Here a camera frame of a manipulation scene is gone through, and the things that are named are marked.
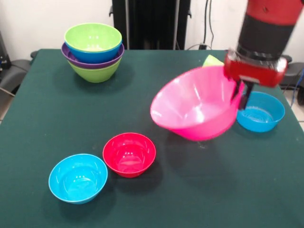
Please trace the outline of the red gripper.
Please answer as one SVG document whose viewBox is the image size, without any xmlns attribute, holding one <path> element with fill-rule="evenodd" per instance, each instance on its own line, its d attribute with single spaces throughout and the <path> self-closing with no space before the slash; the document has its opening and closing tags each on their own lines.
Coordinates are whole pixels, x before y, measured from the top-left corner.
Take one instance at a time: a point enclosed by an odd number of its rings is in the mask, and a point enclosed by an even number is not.
<svg viewBox="0 0 304 228">
<path fill-rule="evenodd" d="M 239 55 L 234 50 L 228 50 L 224 60 L 224 74 L 236 81 L 231 100 L 233 100 L 244 81 L 246 88 L 241 96 L 238 109 L 245 110 L 248 99 L 253 89 L 253 83 L 266 87 L 275 87 L 283 79 L 288 62 L 284 57 L 277 61 L 259 61 Z"/>
</svg>

